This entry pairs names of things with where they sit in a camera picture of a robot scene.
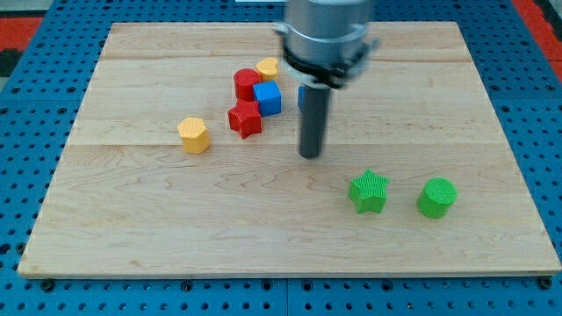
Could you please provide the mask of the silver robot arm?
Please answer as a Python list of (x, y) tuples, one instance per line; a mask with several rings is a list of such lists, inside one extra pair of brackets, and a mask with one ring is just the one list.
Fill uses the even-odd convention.
[(288, 73), (317, 90), (340, 89), (367, 68), (372, 0), (290, 0), (274, 24)]

